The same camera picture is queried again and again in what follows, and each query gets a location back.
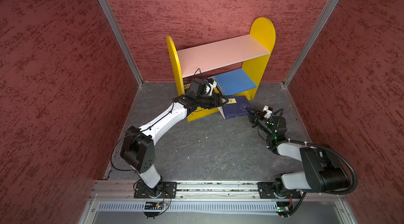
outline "blue book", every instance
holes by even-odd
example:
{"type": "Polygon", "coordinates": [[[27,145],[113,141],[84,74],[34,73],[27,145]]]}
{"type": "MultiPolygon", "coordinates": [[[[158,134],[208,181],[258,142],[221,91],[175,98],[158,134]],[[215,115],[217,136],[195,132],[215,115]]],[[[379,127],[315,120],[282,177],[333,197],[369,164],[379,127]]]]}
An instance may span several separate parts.
{"type": "Polygon", "coordinates": [[[217,82],[217,87],[225,96],[239,94],[256,88],[256,84],[243,69],[232,70],[210,78],[217,82]]]}
{"type": "Polygon", "coordinates": [[[230,119],[248,115],[246,107],[250,107],[250,102],[245,96],[226,97],[229,103],[218,107],[223,118],[230,119]]]}

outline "black cable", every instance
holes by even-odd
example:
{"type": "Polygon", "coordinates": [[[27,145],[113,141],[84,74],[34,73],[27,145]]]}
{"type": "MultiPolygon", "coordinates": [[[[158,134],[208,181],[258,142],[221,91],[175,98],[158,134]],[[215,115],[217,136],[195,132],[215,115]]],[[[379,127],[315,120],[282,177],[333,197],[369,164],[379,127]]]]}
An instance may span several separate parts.
{"type": "Polygon", "coordinates": [[[146,131],[146,130],[151,129],[151,128],[152,128],[156,123],[158,123],[161,119],[163,119],[165,116],[168,116],[169,113],[171,113],[171,112],[173,111],[173,108],[174,108],[174,98],[173,98],[173,106],[171,107],[171,110],[170,110],[167,114],[165,114],[163,117],[161,117],[158,121],[156,121],[155,123],[153,123],[153,125],[147,127],[147,128],[144,129],[144,130],[141,130],[140,132],[143,132],[143,131],[146,131]]]}
{"type": "MultiPolygon", "coordinates": [[[[138,132],[133,133],[133,134],[129,134],[129,135],[127,135],[127,136],[132,136],[132,135],[137,134],[137,133],[138,133],[138,132]]],[[[111,153],[111,159],[110,159],[110,161],[111,161],[111,166],[112,166],[112,168],[114,168],[114,169],[116,169],[116,170],[118,170],[118,171],[135,171],[134,169],[131,169],[131,170],[121,170],[121,169],[118,169],[118,168],[115,167],[114,164],[112,163],[112,156],[113,156],[113,154],[114,154],[114,152],[115,152],[116,146],[118,145],[118,143],[119,143],[120,141],[122,141],[122,139],[124,139],[124,138],[127,137],[127,136],[124,136],[124,137],[122,137],[121,139],[119,139],[119,141],[116,143],[116,145],[115,145],[115,147],[114,147],[114,149],[112,150],[112,153],[111,153]]]]}
{"type": "Polygon", "coordinates": [[[330,148],[326,148],[323,146],[319,146],[316,144],[312,144],[312,143],[304,143],[301,141],[296,141],[296,140],[286,140],[286,141],[280,141],[277,144],[275,144],[275,146],[273,146],[272,148],[270,148],[270,151],[274,151],[280,144],[282,143],[286,143],[286,142],[290,142],[290,143],[297,143],[297,144],[301,144],[301,145],[306,145],[308,147],[316,147],[316,148],[320,148],[324,151],[329,151],[332,154],[336,155],[341,161],[343,161],[345,163],[345,165],[348,167],[348,170],[350,170],[351,176],[352,176],[352,182],[350,184],[350,186],[348,188],[346,188],[345,190],[342,191],[326,191],[324,193],[329,193],[329,194],[336,194],[336,195],[344,195],[344,194],[348,194],[351,193],[355,190],[356,186],[357,186],[357,177],[356,177],[356,173],[354,171],[354,169],[352,168],[352,166],[349,164],[349,162],[343,158],[340,154],[338,154],[337,152],[333,151],[330,148]]]}
{"type": "Polygon", "coordinates": [[[262,137],[262,136],[260,135],[260,133],[259,133],[259,129],[260,129],[260,128],[257,127],[256,129],[257,129],[258,135],[262,138],[262,140],[266,141],[266,139],[264,139],[264,137],[262,137]]]}
{"type": "Polygon", "coordinates": [[[200,111],[203,111],[203,110],[205,110],[205,109],[194,111],[194,112],[191,112],[191,113],[197,113],[197,112],[200,112],[200,111]]]}
{"type": "Polygon", "coordinates": [[[254,108],[252,108],[252,107],[249,107],[249,106],[247,106],[246,109],[249,110],[251,113],[253,113],[253,112],[254,112],[254,113],[260,112],[260,110],[256,110],[256,109],[254,109],[254,108]]]}
{"type": "Polygon", "coordinates": [[[201,75],[201,77],[202,77],[202,72],[201,72],[201,69],[200,69],[200,68],[198,68],[198,69],[196,69],[196,71],[195,71],[194,75],[192,75],[192,80],[194,80],[195,74],[198,72],[198,70],[199,70],[199,74],[200,74],[200,75],[201,75]]]}
{"type": "Polygon", "coordinates": [[[167,209],[171,206],[171,201],[173,200],[172,198],[171,198],[171,195],[164,189],[164,193],[167,193],[168,195],[169,195],[169,197],[170,197],[170,202],[169,202],[169,204],[167,205],[167,207],[166,207],[166,209],[163,211],[163,212],[161,212],[161,213],[159,213],[158,215],[156,215],[156,216],[159,216],[159,215],[162,215],[165,211],[167,211],[167,209]]]}
{"type": "Polygon", "coordinates": [[[138,181],[136,181],[135,183],[133,183],[133,191],[135,191],[134,186],[135,186],[137,183],[139,183],[141,180],[142,180],[142,179],[139,179],[138,181]]]}
{"type": "Polygon", "coordinates": [[[272,118],[273,118],[273,117],[275,117],[276,114],[279,113],[279,112],[280,112],[280,115],[279,115],[278,123],[276,123],[276,128],[275,128],[276,131],[278,131],[280,118],[282,118],[284,109],[279,109],[279,110],[277,110],[276,112],[274,112],[274,113],[271,114],[271,116],[272,116],[272,118]]]}
{"type": "Polygon", "coordinates": [[[303,192],[302,197],[300,198],[300,200],[299,200],[299,202],[297,203],[296,207],[293,208],[292,212],[289,213],[289,214],[286,214],[286,215],[283,215],[283,214],[282,214],[282,216],[283,216],[283,217],[289,217],[289,216],[291,216],[292,214],[294,214],[294,213],[296,212],[296,210],[299,208],[300,204],[302,203],[302,201],[303,201],[303,199],[304,199],[305,197],[306,197],[306,193],[303,192]]]}
{"type": "Polygon", "coordinates": [[[276,136],[276,133],[272,133],[272,135],[267,137],[267,147],[270,146],[270,141],[272,141],[272,139],[276,136]]]}

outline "black mounting plate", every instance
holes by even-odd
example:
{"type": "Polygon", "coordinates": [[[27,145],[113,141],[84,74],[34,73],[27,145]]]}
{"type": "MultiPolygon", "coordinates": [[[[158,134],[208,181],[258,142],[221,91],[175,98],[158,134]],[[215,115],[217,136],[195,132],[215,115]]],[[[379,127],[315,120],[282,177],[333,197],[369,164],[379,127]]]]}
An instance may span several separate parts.
{"type": "Polygon", "coordinates": [[[170,194],[171,198],[175,198],[175,194],[177,192],[177,182],[164,182],[163,181],[163,190],[162,193],[160,193],[159,196],[152,198],[148,195],[148,193],[145,191],[145,184],[144,183],[138,183],[136,185],[136,189],[134,191],[133,197],[135,199],[162,199],[164,198],[164,190],[170,194]]]}
{"type": "MultiPolygon", "coordinates": [[[[280,199],[275,196],[274,191],[272,190],[272,182],[258,182],[258,192],[259,197],[261,199],[280,199]]],[[[300,193],[296,190],[290,190],[290,195],[292,199],[300,199],[300,193]]]]}

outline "perforated metal panel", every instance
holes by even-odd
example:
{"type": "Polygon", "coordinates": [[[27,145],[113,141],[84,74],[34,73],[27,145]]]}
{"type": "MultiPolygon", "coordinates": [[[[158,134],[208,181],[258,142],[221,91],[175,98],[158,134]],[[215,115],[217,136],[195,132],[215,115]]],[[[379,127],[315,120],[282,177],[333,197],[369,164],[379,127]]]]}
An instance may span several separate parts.
{"type": "MultiPolygon", "coordinates": [[[[128,201],[101,201],[98,205],[98,211],[129,211],[141,212],[144,210],[145,201],[128,202],[128,201]]],[[[273,213],[276,211],[275,202],[220,202],[220,201],[173,201],[167,211],[171,212],[262,212],[273,213]]]]}

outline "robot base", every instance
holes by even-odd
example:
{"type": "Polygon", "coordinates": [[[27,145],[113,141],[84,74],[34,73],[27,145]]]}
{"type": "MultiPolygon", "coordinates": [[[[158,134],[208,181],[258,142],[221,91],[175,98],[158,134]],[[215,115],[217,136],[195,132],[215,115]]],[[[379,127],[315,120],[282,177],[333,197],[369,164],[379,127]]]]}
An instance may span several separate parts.
{"type": "Polygon", "coordinates": [[[261,199],[289,199],[289,195],[292,196],[292,199],[301,198],[300,193],[296,190],[289,190],[287,193],[283,192],[284,197],[279,196],[279,194],[276,195],[273,182],[258,182],[257,185],[261,199]]]}
{"type": "Polygon", "coordinates": [[[133,197],[135,199],[163,199],[164,198],[164,193],[169,193],[171,198],[175,198],[175,194],[177,192],[177,182],[164,182],[162,183],[162,189],[160,193],[155,196],[152,192],[151,189],[144,184],[143,181],[140,181],[136,185],[136,189],[134,191],[133,197]]]}

